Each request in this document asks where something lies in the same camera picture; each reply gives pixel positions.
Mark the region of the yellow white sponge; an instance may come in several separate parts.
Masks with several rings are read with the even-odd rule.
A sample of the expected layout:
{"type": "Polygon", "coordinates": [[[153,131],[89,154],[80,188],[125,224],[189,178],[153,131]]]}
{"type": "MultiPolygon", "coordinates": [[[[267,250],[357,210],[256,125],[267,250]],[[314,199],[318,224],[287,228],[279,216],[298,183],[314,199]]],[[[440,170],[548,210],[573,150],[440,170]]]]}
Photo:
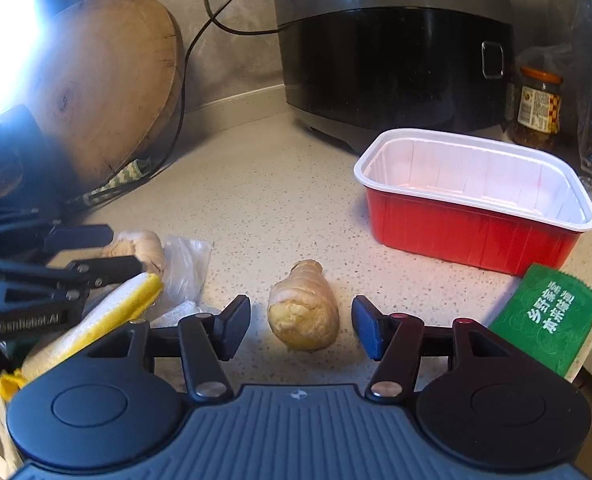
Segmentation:
{"type": "Polygon", "coordinates": [[[130,278],[102,299],[83,320],[57,337],[45,336],[13,373],[0,374],[0,399],[14,394],[53,367],[101,339],[117,327],[142,318],[163,291],[157,274],[143,272],[130,278]]]}

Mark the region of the green snack packet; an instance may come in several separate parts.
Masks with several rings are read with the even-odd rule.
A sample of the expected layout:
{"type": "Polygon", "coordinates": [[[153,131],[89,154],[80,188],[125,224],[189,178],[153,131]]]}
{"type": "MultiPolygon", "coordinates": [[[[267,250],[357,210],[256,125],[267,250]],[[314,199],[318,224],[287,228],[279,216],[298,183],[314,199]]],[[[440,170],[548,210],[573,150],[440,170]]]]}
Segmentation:
{"type": "Polygon", "coordinates": [[[569,274],[532,264],[490,330],[570,379],[592,330],[592,289],[569,274]]]}

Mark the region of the ginger root piece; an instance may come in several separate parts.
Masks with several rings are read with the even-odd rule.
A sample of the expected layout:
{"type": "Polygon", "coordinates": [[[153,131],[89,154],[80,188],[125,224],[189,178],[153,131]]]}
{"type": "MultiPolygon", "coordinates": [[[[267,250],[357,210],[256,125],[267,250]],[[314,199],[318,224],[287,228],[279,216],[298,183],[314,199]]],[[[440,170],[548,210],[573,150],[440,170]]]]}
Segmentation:
{"type": "Polygon", "coordinates": [[[291,350],[317,351],[336,341],[338,304],[317,260],[298,261],[285,280],[272,286],[268,322],[291,350]]]}
{"type": "Polygon", "coordinates": [[[167,258],[161,240],[153,231],[143,230],[120,232],[113,241],[100,252],[103,258],[134,256],[144,266],[144,270],[162,277],[167,266],[167,258]]]}

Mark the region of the black round pot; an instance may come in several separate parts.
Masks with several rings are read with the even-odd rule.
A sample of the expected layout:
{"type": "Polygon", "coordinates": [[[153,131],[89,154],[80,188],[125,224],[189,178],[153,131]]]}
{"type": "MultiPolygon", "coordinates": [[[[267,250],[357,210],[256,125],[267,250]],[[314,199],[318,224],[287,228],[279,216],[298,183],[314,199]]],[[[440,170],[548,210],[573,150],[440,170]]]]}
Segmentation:
{"type": "Polygon", "coordinates": [[[58,214],[76,176],[26,106],[0,114],[0,207],[58,214]]]}

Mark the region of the clear plastic bag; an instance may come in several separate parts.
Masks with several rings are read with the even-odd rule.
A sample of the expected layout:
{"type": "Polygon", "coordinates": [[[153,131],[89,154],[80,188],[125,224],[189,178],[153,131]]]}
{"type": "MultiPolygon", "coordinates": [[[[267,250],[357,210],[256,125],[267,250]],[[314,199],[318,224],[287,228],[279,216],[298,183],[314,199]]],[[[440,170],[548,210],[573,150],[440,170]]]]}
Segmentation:
{"type": "Polygon", "coordinates": [[[213,314],[218,308],[203,306],[201,293],[206,282],[213,244],[207,240],[168,235],[163,243],[166,268],[162,273],[163,291],[145,312],[151,327],[173,327],[185,316],[213,314]]]}

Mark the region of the green white patterned cloth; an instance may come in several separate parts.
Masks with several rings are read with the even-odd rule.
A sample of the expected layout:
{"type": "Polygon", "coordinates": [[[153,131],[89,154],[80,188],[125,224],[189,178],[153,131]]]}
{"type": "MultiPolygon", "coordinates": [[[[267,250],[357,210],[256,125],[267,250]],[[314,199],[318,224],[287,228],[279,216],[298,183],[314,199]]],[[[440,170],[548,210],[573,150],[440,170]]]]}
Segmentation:
{"type": "Polygon", "coordinates": [[[99,188],[82,195],[79,202],[84,206],[94,206],[128,192],[151,173],[151,159],[133,159],[99,188]]]}

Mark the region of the red white plastic food tray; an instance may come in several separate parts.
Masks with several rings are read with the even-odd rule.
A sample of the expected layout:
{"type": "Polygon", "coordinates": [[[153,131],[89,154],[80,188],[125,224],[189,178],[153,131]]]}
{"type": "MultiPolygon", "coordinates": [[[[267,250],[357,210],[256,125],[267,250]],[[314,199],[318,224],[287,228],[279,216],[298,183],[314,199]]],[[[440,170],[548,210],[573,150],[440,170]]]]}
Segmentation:
{"type": "Polygon", "coordinates": [[[353,168],[377,242],[509,275],[560,268],[592,230],[592,201],[562,159],[533,148],[392,129],[353,168]]]}

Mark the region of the glass sauce jar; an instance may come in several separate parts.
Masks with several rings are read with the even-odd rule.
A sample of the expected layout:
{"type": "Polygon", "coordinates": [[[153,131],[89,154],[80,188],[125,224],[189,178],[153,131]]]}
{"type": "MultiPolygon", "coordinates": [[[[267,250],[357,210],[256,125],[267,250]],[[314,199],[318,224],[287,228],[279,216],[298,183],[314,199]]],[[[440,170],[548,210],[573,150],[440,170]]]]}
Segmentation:
{"type": "Polygon", "coordinates": [[[517,108],[512,140],[550,151],[560,131],[561,76],[527,65],[519,69],[517,108]]]}

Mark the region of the black rice cooker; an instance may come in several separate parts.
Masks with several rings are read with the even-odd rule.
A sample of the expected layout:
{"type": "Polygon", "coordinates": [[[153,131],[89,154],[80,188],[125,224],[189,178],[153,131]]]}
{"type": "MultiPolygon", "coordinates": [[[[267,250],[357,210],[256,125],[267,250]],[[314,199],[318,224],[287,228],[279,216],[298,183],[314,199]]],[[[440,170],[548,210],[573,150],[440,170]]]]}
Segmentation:
{"type": "Polygon", "coordinates": [[[363,152],[379,133],[508,122],[510,0],[274,0],[287,104],[363,152]]]}

